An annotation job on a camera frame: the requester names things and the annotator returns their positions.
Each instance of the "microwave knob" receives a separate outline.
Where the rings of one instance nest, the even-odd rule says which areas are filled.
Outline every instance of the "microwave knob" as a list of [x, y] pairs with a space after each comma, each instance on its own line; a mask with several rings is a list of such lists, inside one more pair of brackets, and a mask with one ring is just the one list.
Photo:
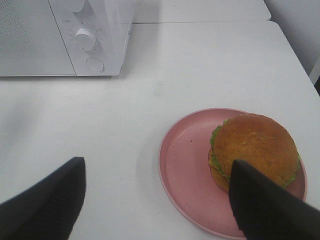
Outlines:
[[86, 0], [60, 0], [64, 8], [71, 13], [80, 12], [85, 6]]
[[85, 51], [90, 51], [97, 45], [97, 36], [88, 28], [80, 28], [75, 34], [75, 42]]

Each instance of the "plate rim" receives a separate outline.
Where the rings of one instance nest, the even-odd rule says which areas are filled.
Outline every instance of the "plate rim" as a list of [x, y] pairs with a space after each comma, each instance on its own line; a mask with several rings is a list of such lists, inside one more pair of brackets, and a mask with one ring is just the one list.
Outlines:
[[[161, 140], [161, 143], [160, 143], [160, 147], [159, 147], [159, 150], [158, 150], [158, 174], [159, 174], [159, 177], [160, 177], [160, 181], [161, 181], [161, 185], [167, 195], [167, 197], [170, 199], [171, 203], [173, 204], [173, 206], [178, 210], [178, 212], [183, 215], [187, 220], [189, 220], [190, 222], [192, 222], [193, 224], [195, 224], [198, 228], [201, 228], [203, 230], [206, 230], [214, 235], [217, 235], [217, 236], [220, 236], [220, 237], [223, 237], [223, 238], [228, 238], [228, 239], [234, 239], [234, 240], [246, 240], [245, 237], [242, 237], [242, 236], [230, 236], [230, 235], [226, 235], [226, 234], [223, 234], [223, 233], [220, 233], [220, 232], [216, 232], [216, 231], [213, 231], [205, 226], [203, 226], [201, 223], [195, 221], [193, 218], [191, 218], [185, 211], [183, 211], [181, 209], [181, 207], [175, 202], [175, 200], [173, 199], [173, 197], [170, 195], [169, 193], [169, 190], [167, 189], [166, 185], [165, 185], [165, 182], [164, 182], [164, 179], [162, 177], [162, 171], [161, 171], [161, 154], [162, 154], [162, 148], [163, 148], [163, 144], [164, 144], [164, 141], [166, 140], [168, 134], [171, 132], [171, 130], [178, 124], [180, 123], [183, 119], [186, 119], [188, 118], [189, 116], [191, 115], [194, 115], [194, 114], [197, 114], [197, 113], [200, 113], [200, 112], [207, 112], [207, 111], [215, 111], [215, 110], [229, 110], [229, 111], [235, 111], [235, 112], [239, 112], [239, 113], [244, 113], [244, 114], [247, 114], [248, 112], [246, 111], [243, 111], [243, 110], [239, 110], [239, 109], [235, 109], [235, 108], [227, 108], [227, 107], [214, 107], [214, 108], [205, 108], [205, 109], [201, 109], [201, 110], [197, 110], [197, 111], [194, 111], [194, 112], [191, 112], [183, 117], [181, 117], [180, 119], [178, 119], [176, 122], [174, 122], [171, 127], [166, 131], [166, 133], [164, 134], [162, 140]], [[304, 176], [304, 193], [303, 193], [303, 197], [302, 197], [302, 201], [306, 201], [306, 198], [307, 198], [307, 191], [308, 191], [308, 179], [307, 179], [307, 173], [306, 173], [306, 169], [305, 169], [305, 165], [303, 163], [303, 160], [302, 158], [300, 158], [300, 164], [301, 164], [301, 168], [302, 168], [302, 171], [303, 171], [303, 176]]]

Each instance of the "white microwave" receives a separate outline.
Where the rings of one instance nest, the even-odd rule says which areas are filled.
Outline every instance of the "white microwave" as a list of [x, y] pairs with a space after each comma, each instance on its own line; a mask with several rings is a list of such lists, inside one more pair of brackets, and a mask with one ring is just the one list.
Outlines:
[[133, 0], [0, 0], [0, 76], [115, 76]]

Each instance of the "white table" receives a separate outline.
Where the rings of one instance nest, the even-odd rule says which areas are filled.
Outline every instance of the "white table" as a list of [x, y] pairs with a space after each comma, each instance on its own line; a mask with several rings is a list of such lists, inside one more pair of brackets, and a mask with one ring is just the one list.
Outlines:
[[71, 240], [220, 239], [175, 209], [158, 175], [165, 132], [205, 108], [281, 123], [305, 164], [307, 202], [320, 209], [320, 98], [273, 22], [137, 24], [119, 77], [0, 86], [0, 202], [84, 156], [87, 191]]
[[263, 0], [137, 0], [133, 22], [262, 21], [270, 18]]

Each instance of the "sesame-free bun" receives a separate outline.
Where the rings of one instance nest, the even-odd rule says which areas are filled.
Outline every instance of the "sesame-free bun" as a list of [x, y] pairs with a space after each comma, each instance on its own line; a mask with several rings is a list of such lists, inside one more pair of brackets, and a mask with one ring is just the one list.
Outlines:
[[[263, 115], [245, 113], [231, 118], [217, 133], [212, 149], [227, 176], [231, 175], [233, 161], [240, 159], [284, 186], [298, 168], [298, 152], [290, 134], [279, 123]], [[228, 190], [229, 182], [218, 170], [211, 169], [211, 174], [218, 185]]]

